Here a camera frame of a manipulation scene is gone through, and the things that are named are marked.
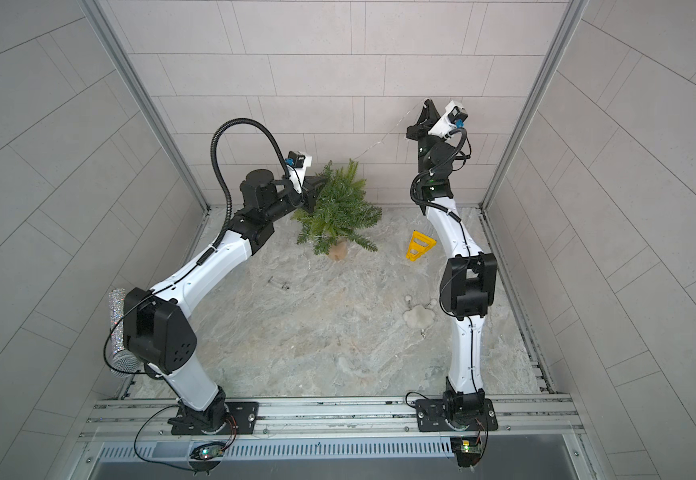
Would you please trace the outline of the thin wire string lights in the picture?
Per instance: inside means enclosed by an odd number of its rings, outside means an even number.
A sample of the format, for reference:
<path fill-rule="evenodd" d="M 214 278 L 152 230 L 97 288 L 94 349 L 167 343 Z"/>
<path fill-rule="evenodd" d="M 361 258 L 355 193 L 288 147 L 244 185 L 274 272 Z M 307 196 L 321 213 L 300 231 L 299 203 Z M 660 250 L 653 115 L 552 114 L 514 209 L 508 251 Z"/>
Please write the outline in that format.
<path fill-rule="evenodd" d="M 399 120 L 397 121 L 397 123 L 391 128 L 390 131 L 388 131 L 388 132 L 386 132 L 385 134 L 383 134 L 383 136 L 382 136 L 378 141 L 376 141 L 375 143 L 373 143 L 373 144 L 371 144 L 370 146 L 368 146 L 368 147 L 367 147 L 364 151 L 362 151 L 359 155 L 357 155 L 357 156 L 355 156 L 355 157 L 351 157 L 351 160 L 352 160 L 352 161 L 358 161 L 361 157 L 363 157 L 364 155 L 366 155 L 367 153 L 369 153 L 371 150 L 373 150 L 373 149 L 376 148 L 377 146 L 383 145 L 383 144 L 385 143 L 385 140 L 388 138 L 388 136 L 389 136 L 389 135 L 392 135 L 392 134 L 394 133 L 393 131 L 394 131 L 395 129 L 397 129 L 402 123 L 404 123 L 404 121 L 407 119 L 407 117 L 408 117 L 410 114 L 412 114 L 414 110 L 420 108 L 423 104 L 424 104 L 424 100 L 421 100 L 420 102 L 416 103 L 416 104 L 415 104 L 411 109 L 409 109 L 402 117 L 399 118 Z"/>

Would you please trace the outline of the small green christmas tree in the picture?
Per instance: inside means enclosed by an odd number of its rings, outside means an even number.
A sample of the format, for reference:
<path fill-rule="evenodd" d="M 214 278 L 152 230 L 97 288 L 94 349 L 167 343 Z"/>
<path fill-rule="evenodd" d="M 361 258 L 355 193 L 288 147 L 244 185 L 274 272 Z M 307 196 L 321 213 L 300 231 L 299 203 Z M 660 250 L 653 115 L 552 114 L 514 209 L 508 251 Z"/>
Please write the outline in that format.
<path fill-rule="evenodd" d="M 327 255 L 341 241 L 353 242 L 365 250 L 377 252 L 375 242 L 362 231 L 376 226 L 382 208 L 366 199 L 366 180 L 358 177 L 359 162 L 335 169 L 329 162 L 322 170 L 327 182 L 320 191 L 311 213 L 302 209 L 293 214 L 301 224 L 298 244 L 310 244 L 316 255 Z"/>

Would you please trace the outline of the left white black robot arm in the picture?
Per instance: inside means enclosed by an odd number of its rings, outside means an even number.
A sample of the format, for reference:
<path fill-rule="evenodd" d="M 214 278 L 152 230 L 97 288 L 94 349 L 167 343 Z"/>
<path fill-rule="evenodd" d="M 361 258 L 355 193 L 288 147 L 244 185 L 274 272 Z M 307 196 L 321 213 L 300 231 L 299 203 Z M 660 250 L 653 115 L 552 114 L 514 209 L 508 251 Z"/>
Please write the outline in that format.
<path fill-rule="evenodd" d="M 322 175 L 292 169 L 277 180 L 266 169 L 250 172 L 240 188 L 244 206 L 206 250 L 150 290 L 135 288 L 124 300 L 123 344 L 177 394 L 173 433 L 215 434 L 229 424 L 223 389 L 210 379 L 196 349 L 190 317 L 202 299 L 235 267 L 256 254 L 274 233 L 275 221 L 314 210 L 326 185 Z"/>

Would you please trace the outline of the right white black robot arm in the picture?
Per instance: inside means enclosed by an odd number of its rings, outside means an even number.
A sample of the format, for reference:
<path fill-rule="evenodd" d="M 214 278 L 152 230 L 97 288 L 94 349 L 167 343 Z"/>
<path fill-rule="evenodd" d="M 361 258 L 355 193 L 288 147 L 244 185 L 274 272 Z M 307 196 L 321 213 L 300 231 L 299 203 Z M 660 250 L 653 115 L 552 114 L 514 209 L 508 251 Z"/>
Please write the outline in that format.
<path fill-rule="evenodd" d="M 497 260 L 468 232 L 458 213 L 450 176 L 457 162 L 472 154 L 462 103 L 452 100 L 440 113 L 434 101 L 423 102 L 406 138 L 417 143 L 418 173 L 411 200 L 421 208 L 447 256 L 439 286 L 439 304 L 452 321 L 451 364 L 443 393 L 444 418 L 457 430 L 498 428 L 481 374 L 482 332 L 494 303 Z"/>

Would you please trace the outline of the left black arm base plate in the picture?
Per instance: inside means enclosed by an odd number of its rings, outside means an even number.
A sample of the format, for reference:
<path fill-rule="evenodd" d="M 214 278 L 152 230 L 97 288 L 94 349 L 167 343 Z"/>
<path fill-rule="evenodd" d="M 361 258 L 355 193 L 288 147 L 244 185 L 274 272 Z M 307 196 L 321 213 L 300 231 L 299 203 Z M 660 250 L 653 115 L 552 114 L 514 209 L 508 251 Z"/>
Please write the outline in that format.
<path fill-rule="evenodd" d="M 178 413 L 168 420 L 172 435 L 229 435 L 254 432 L 260 404 L 253 401 L 218 400 L 198 411 L 179 403 Z"/>

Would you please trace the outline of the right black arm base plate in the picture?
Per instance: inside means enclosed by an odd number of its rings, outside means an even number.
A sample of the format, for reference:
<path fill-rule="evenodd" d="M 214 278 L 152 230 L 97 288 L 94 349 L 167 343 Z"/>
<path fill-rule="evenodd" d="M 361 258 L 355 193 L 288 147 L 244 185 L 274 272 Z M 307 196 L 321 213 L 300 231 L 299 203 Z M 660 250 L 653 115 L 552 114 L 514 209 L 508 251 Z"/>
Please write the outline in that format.
<path fill-rule="evenodd" d="M 449 420 L 445 402 L 442 399 L 416 399 L 414 407 L 420 432 L 478 432 L 486 429 L 489 432 L 499 429 L 497 414 L 491 399 L 485 400 L 483 409 L 475 414 L 473 419 L 462 421 Z"/>

